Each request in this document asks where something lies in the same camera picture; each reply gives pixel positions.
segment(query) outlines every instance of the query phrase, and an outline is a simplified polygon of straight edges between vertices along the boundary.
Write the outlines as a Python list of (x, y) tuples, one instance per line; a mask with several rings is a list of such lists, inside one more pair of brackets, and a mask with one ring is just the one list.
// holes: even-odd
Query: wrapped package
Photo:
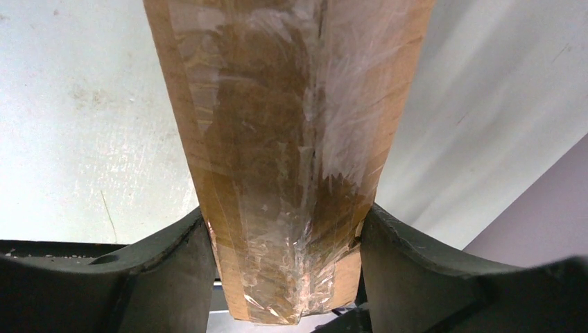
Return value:
[(433, 0), (144, 0), (233, 317), (353, 302)]

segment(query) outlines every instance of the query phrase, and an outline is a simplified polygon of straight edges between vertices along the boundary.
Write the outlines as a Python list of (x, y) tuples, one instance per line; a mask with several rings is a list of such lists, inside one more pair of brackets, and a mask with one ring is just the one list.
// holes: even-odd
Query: plastic wrap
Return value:
[(230, 312), (352, 302), (432, 0), (145, 0)]

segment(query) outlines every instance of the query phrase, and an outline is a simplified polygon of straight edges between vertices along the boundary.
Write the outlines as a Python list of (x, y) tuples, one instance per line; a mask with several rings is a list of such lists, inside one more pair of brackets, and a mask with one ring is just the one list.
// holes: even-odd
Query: purple wall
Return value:
[(517, 266), (588, 255), (588, 135), (464, 251)]

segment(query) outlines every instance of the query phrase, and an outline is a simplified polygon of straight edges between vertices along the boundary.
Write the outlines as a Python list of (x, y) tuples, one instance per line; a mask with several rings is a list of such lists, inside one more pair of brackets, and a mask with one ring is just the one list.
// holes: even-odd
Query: brown cardboard box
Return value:
[(433, 0), (144, 0), (231, 314), (353, 301)]

